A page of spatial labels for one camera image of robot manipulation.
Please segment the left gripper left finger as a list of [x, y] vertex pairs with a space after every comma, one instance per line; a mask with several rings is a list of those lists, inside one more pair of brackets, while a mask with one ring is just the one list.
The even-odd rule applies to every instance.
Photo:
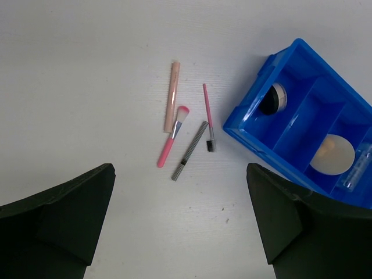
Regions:
[[115, 184], [102, 164], [1, 206], [1, 278], [83, 278], [92, 264]]

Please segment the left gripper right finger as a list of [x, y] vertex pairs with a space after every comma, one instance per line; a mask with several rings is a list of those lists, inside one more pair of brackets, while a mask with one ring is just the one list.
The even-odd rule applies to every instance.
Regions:
[[292, 183], [257, 163], [246, 179], [276, 278], [371, 278], [371, 210]]

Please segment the clear plastic bottle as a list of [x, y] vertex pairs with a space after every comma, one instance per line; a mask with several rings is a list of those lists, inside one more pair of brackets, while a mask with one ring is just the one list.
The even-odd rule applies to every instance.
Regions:
[[371, 163], [371, 144], [365, 144], [360, 149], [360, 156], [351, 168], [346, 178], [342, 180], [341, 187], [352, 192], [359, 181], [361, 180], [364, 172], [367, 170]]

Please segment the white round powder puff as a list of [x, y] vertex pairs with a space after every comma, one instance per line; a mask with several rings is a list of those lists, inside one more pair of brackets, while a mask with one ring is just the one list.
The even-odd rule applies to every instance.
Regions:
[[355, 159], [355, 149], [344, 137], [328, 134], [313, 159], [310, 166], [316, 171], [336, 176], [351, 168]]

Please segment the blue plastic organizer tray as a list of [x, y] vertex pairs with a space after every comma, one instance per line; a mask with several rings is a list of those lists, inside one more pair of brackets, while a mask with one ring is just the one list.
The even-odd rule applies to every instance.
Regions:
[[[287, 107], [267, 116], [259, 105], [274, 83], [285, 88]], [[304, 40], [267, 58], [223, 129], [292, 182], [371, 208], [371, 163], [352, 192], [341, 187], [360, 149], [371, 144], [371, 106]], [[356, 152], [352, 167], [336, 176], [310, 166], [328, 134], [346, 138]]]

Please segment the pink eyebrow comb brush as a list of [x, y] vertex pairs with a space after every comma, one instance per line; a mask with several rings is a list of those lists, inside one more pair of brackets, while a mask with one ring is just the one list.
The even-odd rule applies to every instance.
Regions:
[[209, 103], [209, 97], [208, 97], [208, 91], [207, 91], [206, 84], [203, 84], [203, 94], [204, 94], [206, 114], [207, 114], [207, 118], [208, 118], [209, 134], [210, 134], [210, 138], [206, 142], [207, 149], [208, 149], [208, 152], [216, 152], [216, 141], [215, 141], [215, 137], [214, 137], [212, 114], [211, 114], [211, 111], [210, 111], [210, 103]]

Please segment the black round powder jar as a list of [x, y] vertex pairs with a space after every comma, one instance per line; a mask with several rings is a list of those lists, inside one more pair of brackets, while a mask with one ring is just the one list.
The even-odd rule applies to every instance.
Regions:
[[273, 115], [283, 111], [287, 107], [287, 102], [288, 98], [285, 88], [279, 83], [274, 83], [262, 99], [259, 110], [264, 115]]

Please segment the beige concealer stick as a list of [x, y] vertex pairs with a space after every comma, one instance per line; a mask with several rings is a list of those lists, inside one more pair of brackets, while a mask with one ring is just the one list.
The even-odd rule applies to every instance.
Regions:
[[169, 92], [168, 92], [167, 107], [166, 107], [166, 117], [165, 117], [164, 130], [163, 130], [165, 133], [171, 133], [172, 131], [179, 75], [180, 75], [180, 62], [175, 61], [172, 63], [172, 66], [171, 66], [170, 84], [169, 84]]

